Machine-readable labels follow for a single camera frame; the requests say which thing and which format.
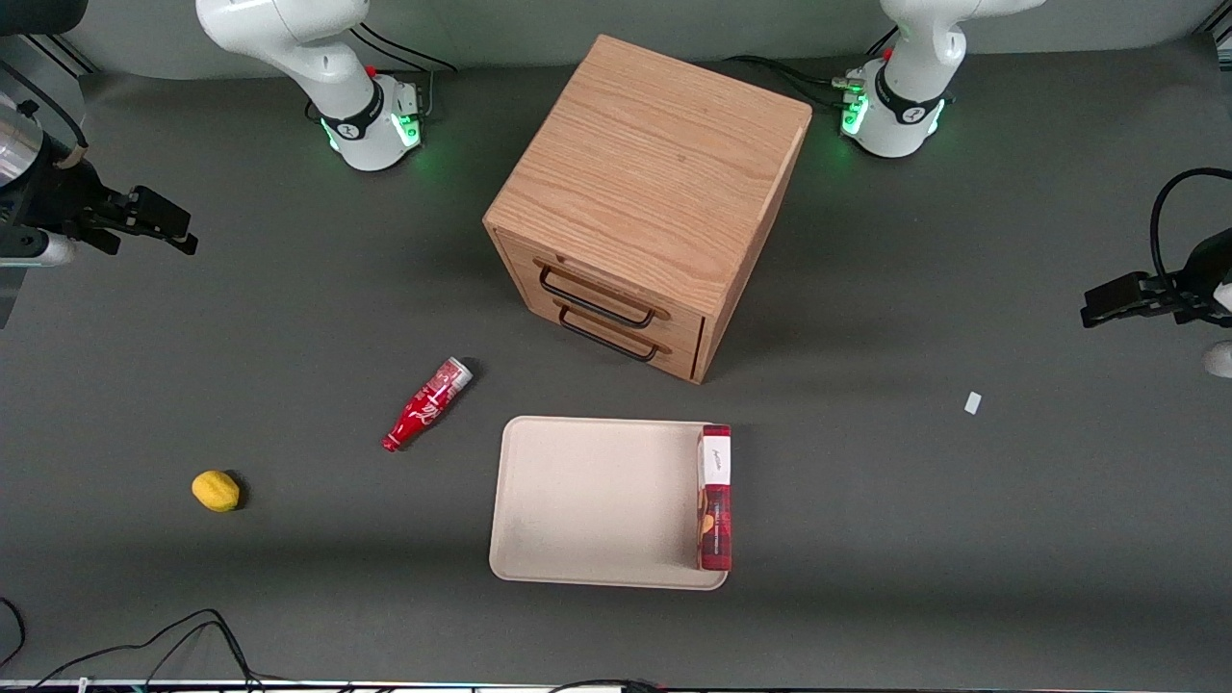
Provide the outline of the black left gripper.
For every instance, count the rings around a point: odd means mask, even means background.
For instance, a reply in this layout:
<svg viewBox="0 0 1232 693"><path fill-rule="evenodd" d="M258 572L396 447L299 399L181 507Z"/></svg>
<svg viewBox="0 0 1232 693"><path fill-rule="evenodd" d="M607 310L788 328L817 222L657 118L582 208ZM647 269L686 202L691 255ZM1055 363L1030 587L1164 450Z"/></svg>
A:
<svg viewBox="0 0 1232 693"><path fill-rule="evenodd" d="M1205 321L1228 327L1230 307L1222 296L1230 298L1230 273L1218 277L1214 273L1177 271L1165 277L1126 273L1084 293L1080 321L1092 329L1109 321L1165 314L1178 326Z"/></svg>

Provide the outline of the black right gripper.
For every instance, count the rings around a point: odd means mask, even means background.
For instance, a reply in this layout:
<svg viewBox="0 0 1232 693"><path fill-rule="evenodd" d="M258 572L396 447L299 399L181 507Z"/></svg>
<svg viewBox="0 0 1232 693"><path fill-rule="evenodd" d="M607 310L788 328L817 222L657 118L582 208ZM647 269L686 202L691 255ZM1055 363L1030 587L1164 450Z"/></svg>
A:
<svg viewBox="0 0 1232 693"><path fill-rule="evenodd" d="M147 186L116 192L91 164L58 169L36 162L14 180L14 255L74 256L84 243L106 255L120 252L120 232L153 238L193 256L198 239L191 215Z"/></svg>

